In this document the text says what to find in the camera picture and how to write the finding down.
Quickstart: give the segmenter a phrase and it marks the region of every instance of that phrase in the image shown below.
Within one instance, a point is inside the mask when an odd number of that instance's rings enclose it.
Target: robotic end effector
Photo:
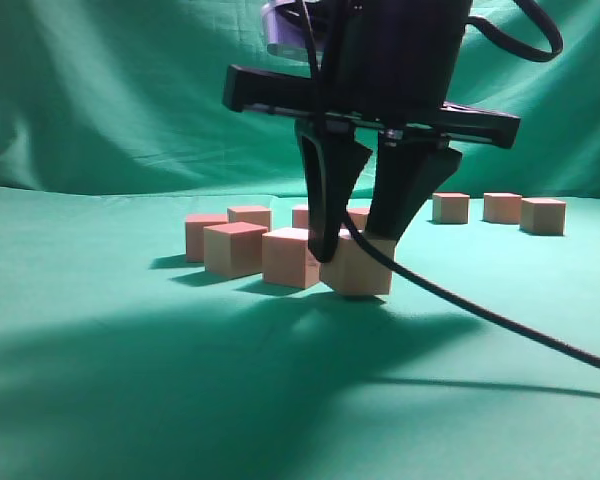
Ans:
[[[355,141],[357,128],[378,131],[366,231],[396,241],[431,193],[457,170],[461,154],[449,148],[451,140],[513,146],[518,118],[445,98],[468,24],[528,60],[548,61],[560,53],[560,33],[540,7],[533,0],[514,1],[549,38],[551,52],[471,17],[472,0],[272,0],[263,7],[267,50],[308,60],[312,77],[231,66],[224,103],[234,111],[296,119],[309,248],[320,262],[335,253],[347,202],[372,154]],[[315,57],[307,56],[307,46],[315,46]]]

